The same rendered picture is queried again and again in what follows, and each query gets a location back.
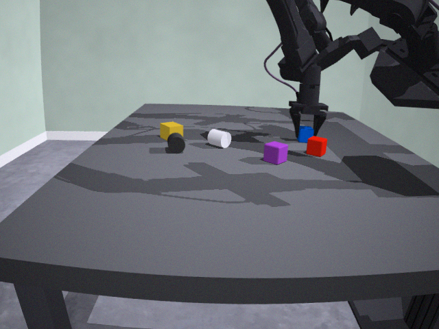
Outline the red cube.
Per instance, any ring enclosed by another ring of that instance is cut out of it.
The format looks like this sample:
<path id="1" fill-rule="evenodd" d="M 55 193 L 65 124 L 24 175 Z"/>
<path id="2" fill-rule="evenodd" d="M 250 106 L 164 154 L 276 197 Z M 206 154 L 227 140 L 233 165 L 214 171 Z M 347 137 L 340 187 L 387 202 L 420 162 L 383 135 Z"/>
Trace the red cube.
<path id="1" fill-rule="evenodd" d="M 320 138 L 317 136 L 312 136 L 307 140 L 307 152 L 306 154 L 312 156 L 321 157 L 326 153 L 327 139 Z"/>

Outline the purple cube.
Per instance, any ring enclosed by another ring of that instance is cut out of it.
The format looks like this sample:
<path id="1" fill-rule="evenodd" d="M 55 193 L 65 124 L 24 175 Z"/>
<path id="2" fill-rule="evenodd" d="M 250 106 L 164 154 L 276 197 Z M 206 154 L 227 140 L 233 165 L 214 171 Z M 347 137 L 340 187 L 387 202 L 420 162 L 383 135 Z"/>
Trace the purple cube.
<path id="1" fill-rule="evenodd" d="M 288 145 L 278 142 L 266 143 L 264 146 L 263 160 L 279 165 L 287 161 Z"/>

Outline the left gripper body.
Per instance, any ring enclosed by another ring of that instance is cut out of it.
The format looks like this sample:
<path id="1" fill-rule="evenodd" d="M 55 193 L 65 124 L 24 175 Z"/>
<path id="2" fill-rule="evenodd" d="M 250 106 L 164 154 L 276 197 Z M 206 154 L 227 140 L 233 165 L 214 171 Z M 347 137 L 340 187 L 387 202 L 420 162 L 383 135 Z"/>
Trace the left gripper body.
<path id="1" fill-rule="evenodd" d="M 326 116 L 327 114 L 320 110 L 328 111 L 329 107 L 324 103 L 319 103 L 319 95 L 320 84 L 313 85 L 313 88 L 300 84 L 299 98 L 296 101 L 289 101 L 289 106 L 292 106 L 289 110 L 295 113 L 300 111 L 301 114 Z"/>

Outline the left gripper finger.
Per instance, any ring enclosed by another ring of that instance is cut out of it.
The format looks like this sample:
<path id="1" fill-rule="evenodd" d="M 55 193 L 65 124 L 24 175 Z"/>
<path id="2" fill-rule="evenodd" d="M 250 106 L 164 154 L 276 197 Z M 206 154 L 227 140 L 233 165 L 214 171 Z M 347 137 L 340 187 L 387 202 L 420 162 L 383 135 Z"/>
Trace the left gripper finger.
<path id="1" fill-rule="evenodd" d="M 295 112 L 291 112 L 291 111 L 289 111 L 289 113 L 290 113 L 292 121 L 294 123 L 296 138 L 298 138 L 299 128 L 300 128 L 300 114 L 299 113 L 295 113 Z M 294 116 L 294 118 L 292 116 Z M 294 120 L 295 120 L 295 122 L 294 122 Z"/>
<path id="2" fill-rule="evenodd" d="M 314 136 L 317 136 L 318 131 L 319 131 L 320 127 L 322 126 L 322 124 L 324 123 L 326 118 L 327 118 L 327 116 L 314 115 L 314 119 L 313 119 L 313 129 L 314 129 L 313 135 Z"/>

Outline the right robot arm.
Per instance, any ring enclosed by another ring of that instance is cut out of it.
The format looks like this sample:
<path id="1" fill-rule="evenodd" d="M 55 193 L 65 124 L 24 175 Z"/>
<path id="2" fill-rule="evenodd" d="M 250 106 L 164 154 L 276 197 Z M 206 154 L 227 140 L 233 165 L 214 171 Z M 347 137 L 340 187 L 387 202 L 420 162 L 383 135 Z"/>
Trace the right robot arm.
<path id="1" fill-rule="evenodd" d="M 326 34 L 327 22 L 323 13 L 319 12 L 313 0 L 294 0 L 299 11 L 301 20 L 308 30 L 309 35 L 313 37 L 316 49 L 320 53 L 324 48 L 342 39 L 337 38 L 334 41 Z M 328 44 L 330 43 L 330 44 Z M 325 47 L 325 45 L 327 45 Z"/>

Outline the yellow cube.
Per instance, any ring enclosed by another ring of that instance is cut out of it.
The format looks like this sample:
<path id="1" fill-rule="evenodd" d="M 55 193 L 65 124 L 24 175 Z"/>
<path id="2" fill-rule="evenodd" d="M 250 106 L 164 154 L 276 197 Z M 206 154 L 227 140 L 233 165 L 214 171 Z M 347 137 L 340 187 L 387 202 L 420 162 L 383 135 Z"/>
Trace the yellow cube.
<path id="1" fill-rule="evenodd" d="M 178 132 L 183 137 L 183 125 L 175 122 L 161 123 L 161 138 L 167 141 L 171 133 Z"/>

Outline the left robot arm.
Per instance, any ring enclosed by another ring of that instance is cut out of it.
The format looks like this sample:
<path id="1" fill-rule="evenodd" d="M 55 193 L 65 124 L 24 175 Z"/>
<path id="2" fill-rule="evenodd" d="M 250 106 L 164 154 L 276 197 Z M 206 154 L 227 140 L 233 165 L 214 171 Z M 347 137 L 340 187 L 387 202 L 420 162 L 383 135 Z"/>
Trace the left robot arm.
<path id="1" fill-rule="evenodd" d="M 266 1 L 283 44 L 281 49 L 285 57 L 278 63 L 281 77 L 310 88 L 320 84 L 321 67 L 312 63 L 318 56 L 316 46 L 301 20 L 295 1 Z M 439 91 L 439 34 L 434 23 L 438 15 L 429 0 L 340 1 L 371 13 L 380 19 L 379 24 L 400 34 L 400 38 L 387 45 L 388 51 Z"/>

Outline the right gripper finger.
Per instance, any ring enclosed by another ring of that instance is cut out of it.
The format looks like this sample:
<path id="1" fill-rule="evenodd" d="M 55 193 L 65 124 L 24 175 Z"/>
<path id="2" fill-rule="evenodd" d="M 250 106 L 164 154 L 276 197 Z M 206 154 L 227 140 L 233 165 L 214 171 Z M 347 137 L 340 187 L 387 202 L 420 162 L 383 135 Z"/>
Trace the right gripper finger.
<path id="1" fill-rule="evenodd" d="M 354 6 L 354 5 L 351 5 L 351 11 L 350 11 L 351 16 L 354 14 L 354 12 L 355 12 L 357 9 L 358 9 L 358 7 L 356 7 L 356 6 Z"/>
<path id="2" fill-rule="evenodd" d="M 320 11 L 321 11 L 321 13 L 324 12 L 328 2 L 329 2 L 329 0 L 320 0 Z"/>

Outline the blue cube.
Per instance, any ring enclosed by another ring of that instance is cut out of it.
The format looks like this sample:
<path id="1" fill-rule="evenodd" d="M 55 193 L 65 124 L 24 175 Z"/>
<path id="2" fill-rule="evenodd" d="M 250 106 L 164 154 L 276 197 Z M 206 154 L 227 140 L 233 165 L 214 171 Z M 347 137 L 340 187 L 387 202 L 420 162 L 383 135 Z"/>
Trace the blue cube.
<path id="1" fill-rule="evenodd" d="M 307 143 L 308 138 L 313 136 L 314 129 L 311 126 L 300 126 L 298 141 L 300 143 Z"/>

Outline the white cylinder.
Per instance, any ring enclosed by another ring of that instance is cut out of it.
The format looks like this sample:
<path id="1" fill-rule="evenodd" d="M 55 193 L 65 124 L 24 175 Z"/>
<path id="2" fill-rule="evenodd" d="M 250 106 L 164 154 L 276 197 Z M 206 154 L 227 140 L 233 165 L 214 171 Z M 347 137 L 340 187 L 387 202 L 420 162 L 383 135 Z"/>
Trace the white cylinder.
<path id="1" fill-rule="evenodd" d="M 208 134 L 208 142 L 218 147 L 227 148 L 231 142 L 231 135 L 229 132 L 212 129 Z"/>

